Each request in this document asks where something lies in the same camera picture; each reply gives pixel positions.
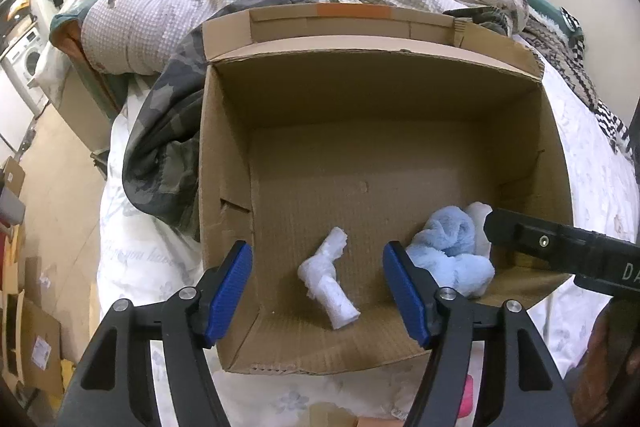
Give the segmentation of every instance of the white label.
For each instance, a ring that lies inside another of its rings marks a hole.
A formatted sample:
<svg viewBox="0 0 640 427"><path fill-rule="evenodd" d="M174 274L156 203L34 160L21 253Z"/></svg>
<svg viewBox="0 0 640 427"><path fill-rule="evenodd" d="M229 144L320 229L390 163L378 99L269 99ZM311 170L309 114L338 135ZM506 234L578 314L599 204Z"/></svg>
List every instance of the white label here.
<svg viewBox="0 0 640 427"><path fill-rule="evenodd" d="M51 354L51 346L47 344L47 341L42 337L36 339L36 343L33 346L31 352L31 362L37 365L41 370L47 368L47 362L49 362L49 355Z"/></svg>

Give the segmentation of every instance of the washing machine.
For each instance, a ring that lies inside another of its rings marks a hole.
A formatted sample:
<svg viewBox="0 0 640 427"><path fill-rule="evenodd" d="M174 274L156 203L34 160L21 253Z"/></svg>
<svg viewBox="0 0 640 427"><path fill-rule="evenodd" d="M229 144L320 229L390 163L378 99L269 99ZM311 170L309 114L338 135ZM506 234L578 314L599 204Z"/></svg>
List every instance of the washing machine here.
<svg viewBox="0 0 640 427"><path fill-rule="evenodd" d="M12 80L19 81L31 100L25 100L34 110L36 116L43 112L47 102L46 95L39 87L30 87L30 82L36 73L38 59L42 53L46 42L40 36L38 29L34 26L12 46L2 61L2 66Z"/></svg>

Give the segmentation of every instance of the bed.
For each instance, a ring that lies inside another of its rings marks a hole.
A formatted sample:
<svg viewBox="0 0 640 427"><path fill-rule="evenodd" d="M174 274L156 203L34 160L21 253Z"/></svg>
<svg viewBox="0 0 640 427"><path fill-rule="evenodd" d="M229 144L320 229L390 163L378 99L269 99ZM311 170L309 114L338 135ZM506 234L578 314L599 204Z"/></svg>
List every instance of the bed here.
<svg viewBox="0 0 640 427"><path fill-rule="evenodd" d="M100 206L101 252L97 285L103 312L113 301L123 297L131 299L135 305L166 299L181 287L196 282L202 274L200 244L192 237L190 212L193 205L187 204L175 214L156 212L158 209L154 207L146 208L150 213L142 212L135 190L132 192L132 177L128 172L132 158L136 157L132 147L143 144L142 138L151 136L149 130L158 127L159 120L154 120L148 129L140 131L145 122L149 122L145 111L150 104L145 100L153 89L150 85L157 86L154 79L158 75L165 81L172 64L188 61L194 64L192 70L197 78L193 92L185 97L194 95L200 85L198 82L204 82L204 72L199 72L203 64L198 62L198 54L190 55L194 46L189 44L197 44L194 28L238 0L209 0L209 5L198 4L197 10L191 7L188 17L186 8L178 0L165 1L166 6L150 8L140 0L92 0L88 9L76 10L66 20L66 26L60 26L66 29L52 39L65 49L83 82L94 89L94 100L101 107L108 107L113 120L108 179ZM488 5L501 10L497 15L499 31L526 46L533 47L530 42L535 42L535 39L527 38L526 23L531 12L526 0L311 1L383 2L436 12ZM166 9L168 6L178 9ZM116 8L133 15L124 19L118 16ZM154 30L145 32L145 27ZM551 54L549 49L539 53L545 65L543 85L565 153L575 226L634 241L640 203L624 132L605 133L597 118L598 100L594 99L594 91L577 92L577 87L568 81L570 73L562 71L562 65L569 61L575 66L571 60L577 60L576 57L572 55L573 58L564 62L556 61L555 67L547 60L558 58L553 47L564 40L561 30L551 23L546 27L550 28L551 34L547 38L555 40L553 45L545 44L551 48ZM575 48L571 49L572 54L577 53ZM584 291L568 280L529 311L562 375L575 367L584 354L593 322L607 301L606 296ZM482 344L476 343L469 368L475 382L474 402L478 396L481 360ZM226 373L220 367L215 349L207 352L207 361L232 425L306 427L308 409L315 403L331 403L355 415L404 417L424 372L426 357L361 373L327 377ZM152 362L162 423L176 425L161 344L152 345ZM472 415L458 424L471 425L471 419Z"/></svg>

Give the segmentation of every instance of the metal screw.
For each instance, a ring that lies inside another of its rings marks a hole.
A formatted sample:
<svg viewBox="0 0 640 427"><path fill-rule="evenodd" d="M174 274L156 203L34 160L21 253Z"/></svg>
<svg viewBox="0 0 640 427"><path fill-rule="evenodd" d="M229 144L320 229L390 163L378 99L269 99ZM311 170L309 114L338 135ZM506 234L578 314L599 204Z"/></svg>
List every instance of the metal screw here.
<svg viewBox="0 0 640 427"><path fill-rule="evenodd" d="M507 309L512 313L519 313L522 311L522 304L518 301L507 301Z"/></svg>
<svg viewBox="0 0 640 427"><path fill-rule="evenodd" d="M178 293L178 296L183 301L190 301L196 296L196 293L197 293L196 288L193 288L192 286L187 286L187 288L182 288L180 290L180 293Z"/></svg>
<svg viewBox="0 0 640 427"><path fill-rule="evenodd" d="M441 299L445 299L446 301L452 301L456 298L456 291L453 288L444 286L444 288L439 289L438 296L440 296Z"/></svg>
<svg viewBox="0 0 640 427"><path fill-rule="evenodd" d="M129 307L129 301L127 299L118 299L113 303L113 309L117 312L123 312Z"/></svg>

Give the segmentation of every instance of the orange stripe on box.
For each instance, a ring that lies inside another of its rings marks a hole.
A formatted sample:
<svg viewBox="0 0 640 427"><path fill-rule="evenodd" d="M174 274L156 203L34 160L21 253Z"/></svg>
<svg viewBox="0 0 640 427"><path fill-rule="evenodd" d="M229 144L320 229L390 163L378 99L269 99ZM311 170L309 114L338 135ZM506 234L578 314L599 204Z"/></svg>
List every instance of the orange stripe on box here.
<svg viewBox="0 0 640 427"><path fill-rule="evenodd" d="M391 19L391 6L378 4L316 4L319 17L360 17L363 19Z"/></svg>

